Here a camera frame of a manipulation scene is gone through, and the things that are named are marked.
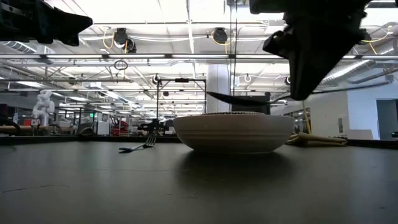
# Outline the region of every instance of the white bowl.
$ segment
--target white bowl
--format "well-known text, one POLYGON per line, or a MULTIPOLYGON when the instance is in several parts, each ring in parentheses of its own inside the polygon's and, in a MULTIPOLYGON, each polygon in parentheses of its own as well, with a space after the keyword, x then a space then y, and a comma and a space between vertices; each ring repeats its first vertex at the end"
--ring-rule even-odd
POLYGON ((294 130, 294 119, 252 112, 230 112, 174 119, 178 138, 200 152, 258 153, 281 147, 294 130))

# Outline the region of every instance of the black table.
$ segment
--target black table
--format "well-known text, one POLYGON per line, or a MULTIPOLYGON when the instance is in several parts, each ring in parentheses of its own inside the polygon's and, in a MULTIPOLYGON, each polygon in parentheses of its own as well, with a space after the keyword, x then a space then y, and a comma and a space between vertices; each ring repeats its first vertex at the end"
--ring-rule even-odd
POLYGON ((0 223, 398 223, 398 151, 251 156, 126 142, 0 147, 0 223))

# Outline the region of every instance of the white robot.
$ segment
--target white robot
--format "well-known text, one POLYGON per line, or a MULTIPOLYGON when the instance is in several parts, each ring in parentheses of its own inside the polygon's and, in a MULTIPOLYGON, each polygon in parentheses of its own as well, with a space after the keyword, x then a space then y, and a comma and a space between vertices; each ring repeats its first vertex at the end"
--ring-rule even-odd
POLYGON ((40 94, 37 95, 37 102, 33 107, 32 126, 37 126, 39 124, 39 118, 41 126, 49 125, 49 113, 53 113, 55 110, 54 102, 50 101, 51 95, 52 92, 47 90, 42 90, 40 94))

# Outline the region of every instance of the metal fork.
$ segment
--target metal fork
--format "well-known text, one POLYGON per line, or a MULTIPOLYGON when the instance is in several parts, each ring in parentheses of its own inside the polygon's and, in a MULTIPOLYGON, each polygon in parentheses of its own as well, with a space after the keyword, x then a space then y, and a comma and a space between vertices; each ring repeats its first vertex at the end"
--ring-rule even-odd
POLYGON ((155 136, 149 136, 147 138, 147 141, 144 144, 138 145, 138 146, 134 146, 134 147, 120 147, 119 150, 122 150, 123 153, 127 153, 127 152, 133 152, 136 150, 141 150, 141 149, 147 149, 150 147, 154 147, 156 143, 156 135, 155 136))

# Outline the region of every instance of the pillar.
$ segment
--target pillar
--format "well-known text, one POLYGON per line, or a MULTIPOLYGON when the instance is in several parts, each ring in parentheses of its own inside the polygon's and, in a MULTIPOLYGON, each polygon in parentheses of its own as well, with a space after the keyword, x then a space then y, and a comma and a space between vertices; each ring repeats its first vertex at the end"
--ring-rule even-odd
MULTIPOLYGON (((227 65, 209 65, 207 68, 207 91, 213 91, 223 94, 231 94, 231 87, 229 85, 229 72, 227 65)), ((206 112, 229 112, 229 104, 221 102, 207 96, 206 112)))

